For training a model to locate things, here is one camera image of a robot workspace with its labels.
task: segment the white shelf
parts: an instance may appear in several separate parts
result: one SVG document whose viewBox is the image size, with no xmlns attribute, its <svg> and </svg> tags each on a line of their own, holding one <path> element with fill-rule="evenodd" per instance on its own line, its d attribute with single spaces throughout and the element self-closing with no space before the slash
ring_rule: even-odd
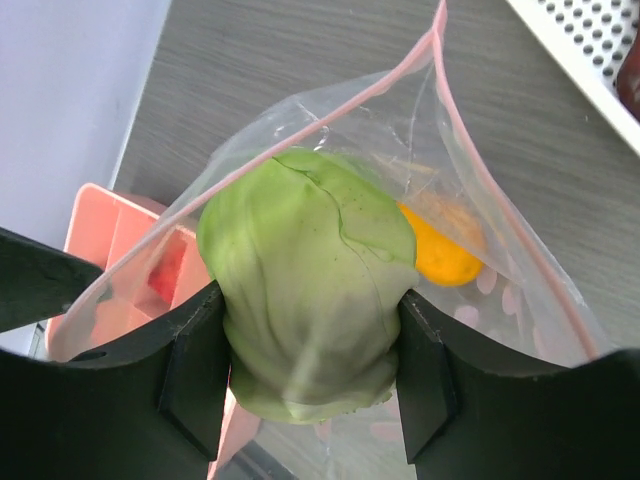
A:
<svg viewBox="0 0 640 480">
<path fill-rule="evenodd" d="M 507 0 L 594 107 L 640 156 L 640 122 L 613 82 L 638 29 L 640 0 Z"/>
<path fill-rule="evenodd" d="M 1 2 L 3 228 L 61 249 L 78 189 L 113 186 L 170 3 Z M 42 345 L 35 325 L 0 334 Z"/>
</svg>

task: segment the plastic bag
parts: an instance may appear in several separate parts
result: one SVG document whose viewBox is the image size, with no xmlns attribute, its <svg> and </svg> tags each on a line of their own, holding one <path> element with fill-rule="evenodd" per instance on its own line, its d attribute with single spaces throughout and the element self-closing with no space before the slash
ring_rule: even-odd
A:
<svg viewBox="0 0 640 480">
<path fill-rule="evenodd" d="M 442 1 L 432 28 L 393 70 L 289 97 L 218 148 L 144 239 L 71 306 L 50 339 L 50 357 L 68 361 L 131 329 L 101 313 L 99 300 L 109 287 L 118 301 L 156 302 L 158 314 L 175 306 L 175 299 L 153 297 L 148 280 L 171 255 L 176 233 L 190 228 L 222 188 L 293 146 L 351 159 L 353 171 L 484 262 L 480 276 L 462 287 L 423 279 L 418 291 L 442 311 L 511 348 L 562 365 L 610 350 L 571 280 L 476 151 L 445 76 L 445 24 Z M 481 242 L 469 235 L 470 225 L 482 232 Z M 263 425 L 258 439 L 273 427 L 276 433 L 264 441 L 276 456 L 283 442 L 291 448 L 317 447 L 304 447 L 301 455 L 312 460 L 292 467 L 302 478 L 365 478 L 368 469 L 370 478 L 375 472 L 386 472 L 383 478 L 411 477 L 393 402 L 316 428 Z"/>
</svg>

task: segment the green cabbage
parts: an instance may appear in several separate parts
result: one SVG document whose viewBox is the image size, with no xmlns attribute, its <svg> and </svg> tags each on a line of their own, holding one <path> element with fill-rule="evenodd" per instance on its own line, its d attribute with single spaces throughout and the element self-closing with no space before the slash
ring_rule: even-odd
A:
<svg viewBox="0 0 640 480">
<path fill-rule="evenodd" d="M 212 198 L 198 227 L 227 306 L 231 390 L 268 420 L 314 423 L 388 398 L 397 306 L 418 283 L 394 200 L 329 158 L 270 159 Z"/>
</svg>

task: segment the pink dot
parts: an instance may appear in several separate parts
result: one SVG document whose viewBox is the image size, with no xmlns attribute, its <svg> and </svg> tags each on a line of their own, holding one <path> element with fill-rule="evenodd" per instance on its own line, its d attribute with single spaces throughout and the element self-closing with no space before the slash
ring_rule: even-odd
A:
<svg viewBox="0 0 640 480">
<path fill-rule="evenodd" d="M 513 295 L 513 287 L 511 284 L 504 287 L 502 292 L 502 310 L 507 315 L 515 315 L 518 310 L 518 303 Z"/>
<path fill-rule="evenodd" d="M 313 429 L 316 431 L 316 436 L 322 440 L 323 442 L 329 441 L 329 435 L 331 435 L 331 419 L 326 420 L 322 423 L 318 423 L 313 426 Z"/>
<path fill-rule="evenodd" d="M 378 422 L 369 427 L 371 435 L 385 442 L 402 442 L 402 425 L 400 422 Z"/>
<path fill-rule="evenodd" d="M 384 404 L 384 408 L 387 409 L 387 413 L 389 413 L 389 415 L 391 415 L 392 417 L 400 418 L 400 407 L 398 405 L 398 396 L 395 392 L 392 395 L 392 397 L 389 399 L 389 401 Z"/>
<path fill-rule="evenodd" d="M 493 268 L 484 267 L 476 279 L 478 290 L 484 295 L 489 295 L 496 287 L 498 274 Z"/>
<path fill-rule="evenodd" d="M 456 312 L 453 314 L 453 318 L 471 328 L 476 328 L 480 322 L 478 309 L 471 305 L 462 305 L 458 307 Z"/>
</svg>

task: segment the dark red object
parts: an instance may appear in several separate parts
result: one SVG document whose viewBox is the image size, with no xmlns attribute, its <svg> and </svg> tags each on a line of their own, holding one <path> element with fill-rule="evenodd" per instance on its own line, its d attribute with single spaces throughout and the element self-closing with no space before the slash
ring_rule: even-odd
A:
<svg viewBox="0 0 640 480">
<path fill-rule="evenodd" d="M 618 77 L 616 78 L 616 90 L 620 102 L 640 120 L 640 41 L 636 38 L 625 58 Z"/>
<path fill-rule="evenodd" d="M 172 236 L 165 254 L 149 274 L 147 283 L 169 305 L 173 301 L 178 273 L 180 273 L 186 249 L 186 243 L 178 235 Z"/>
</svg>

